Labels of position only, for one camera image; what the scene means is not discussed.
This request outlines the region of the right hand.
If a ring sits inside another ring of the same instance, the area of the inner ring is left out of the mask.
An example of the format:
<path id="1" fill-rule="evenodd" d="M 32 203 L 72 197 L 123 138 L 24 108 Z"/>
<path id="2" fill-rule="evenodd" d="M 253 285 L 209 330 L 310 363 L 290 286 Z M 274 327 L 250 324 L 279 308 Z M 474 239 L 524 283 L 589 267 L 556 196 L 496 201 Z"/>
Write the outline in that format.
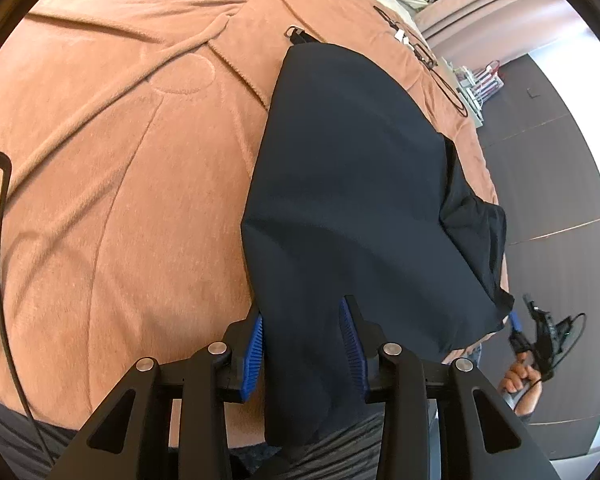
<path id="1" fill-rule="evenodd" d="M 543 391 L 541 374 L 528 361 L 528 352 L 518 353 L 498 384 L 498 390 L 511 396 L 524 390 L 524 386 L 529 387 L 516 404 L 515 413 L 519 417 L 531 415 L 535 411 Z"/>

